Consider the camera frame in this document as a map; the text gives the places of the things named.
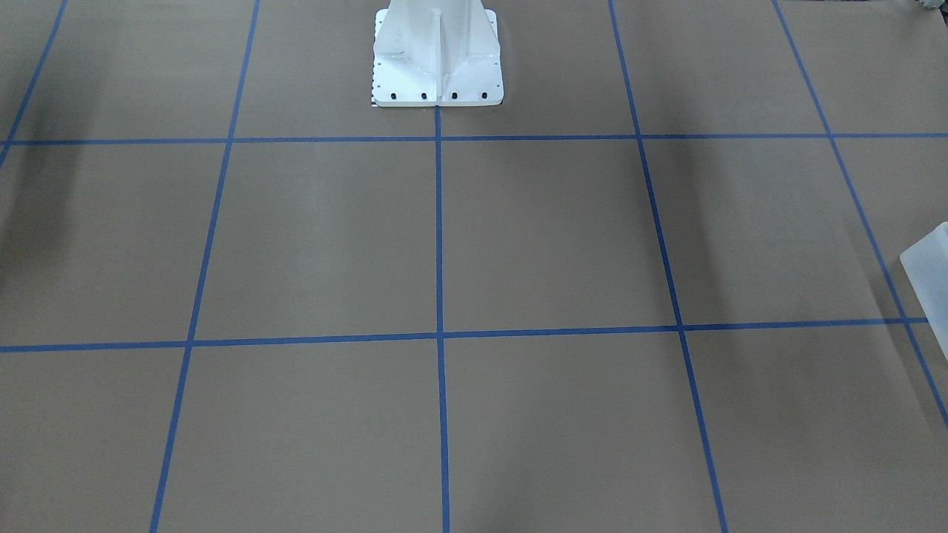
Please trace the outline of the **white pedestal column base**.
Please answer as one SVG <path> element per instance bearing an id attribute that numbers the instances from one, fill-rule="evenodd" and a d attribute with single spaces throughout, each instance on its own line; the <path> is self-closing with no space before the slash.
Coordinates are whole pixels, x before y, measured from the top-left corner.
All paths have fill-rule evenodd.
<path id="1" fill-rule="evenodd" d="M 379 107 L 504 101 L 498 17 L 481 1 L 392 1 L 373 23 L 370 101 Z"/>

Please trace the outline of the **clear plastic storage box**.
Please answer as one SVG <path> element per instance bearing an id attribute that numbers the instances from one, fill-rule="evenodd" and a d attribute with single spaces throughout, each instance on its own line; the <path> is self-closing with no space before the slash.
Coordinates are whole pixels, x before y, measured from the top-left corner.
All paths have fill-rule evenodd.
<path id="1" fill-rule="evenodd" d="M 939 348 L 947 355 L 947 223 L 905 249 L 900 261 Z"/>

